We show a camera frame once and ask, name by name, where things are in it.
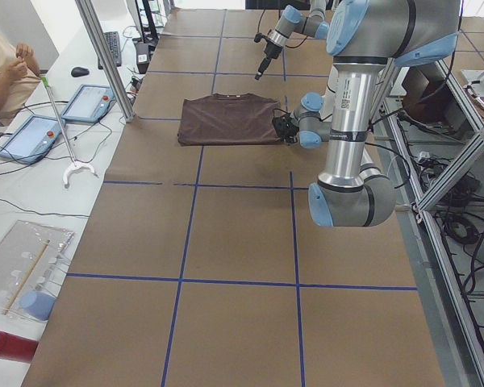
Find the folded cloth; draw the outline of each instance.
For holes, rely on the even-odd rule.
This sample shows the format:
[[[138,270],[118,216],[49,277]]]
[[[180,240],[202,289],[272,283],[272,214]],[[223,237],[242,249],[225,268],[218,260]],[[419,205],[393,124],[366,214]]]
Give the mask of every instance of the folded cloth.
[[[183,102],[182,145],[276,144],[273,110],[280,103],[255,94],[213,94]]]

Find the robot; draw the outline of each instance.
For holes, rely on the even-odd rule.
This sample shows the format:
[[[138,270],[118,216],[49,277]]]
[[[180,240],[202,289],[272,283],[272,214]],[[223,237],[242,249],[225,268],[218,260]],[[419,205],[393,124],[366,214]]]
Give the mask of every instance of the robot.
[[[297,126],[304,148],[317,148],[323,140],[329,140],[324,170],[309,186],[311,217],[318,226],[368,227],[390,217],[395,205],[394,187],[364,148],[378,77],[390,60],[402,68],[451,55],[457,44],[460,3],[342,0],[327,29],[324,12],[320,15],[319,10],[325,10],[328,2],[312,1],[308,17],[287,6],[277,26],[265,37],[265,59],[256,79],[279,56],[292,31],[326,38],[327,53],[333,56],[336,71],[331,74],[337,74],[336,86],[332,80],[329,85],[336,89],[335,97],[330,90],[324,97],[308,93],[290,114],[288,123],[275,125],[286,140],[290,135],[283,132],[290,129],[290,123]],[[331,125],[321,118],[328,111],[332,111]]]

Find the blue cup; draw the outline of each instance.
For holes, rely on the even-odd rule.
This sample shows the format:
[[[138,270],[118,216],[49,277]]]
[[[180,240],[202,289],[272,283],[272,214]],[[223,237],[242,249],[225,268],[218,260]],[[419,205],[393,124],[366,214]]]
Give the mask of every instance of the blue cup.
[[[20,300],[20,306],[32,317],[47,321],[56,299],[46,293],[32,291],[25,294]]]

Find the computer mouse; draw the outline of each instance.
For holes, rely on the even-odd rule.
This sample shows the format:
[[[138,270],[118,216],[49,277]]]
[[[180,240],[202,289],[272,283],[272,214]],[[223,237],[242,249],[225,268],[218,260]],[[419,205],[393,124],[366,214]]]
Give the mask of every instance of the computer mouse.
[[[84,67],[74,67],[72,69],[72,77],[77,78],[77,77],[82,77],[84,75],[88,75],[90,71],[88,69],[85,69]]]

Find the brown cloth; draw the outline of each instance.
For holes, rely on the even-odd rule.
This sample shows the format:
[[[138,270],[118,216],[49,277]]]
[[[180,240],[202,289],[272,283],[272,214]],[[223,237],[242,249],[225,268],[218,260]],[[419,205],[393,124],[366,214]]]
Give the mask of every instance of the brown cloth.
[[[183,145],[275,144],[273,109],[280,102],[255,94],[213,94],[183,102],[177,132]]]

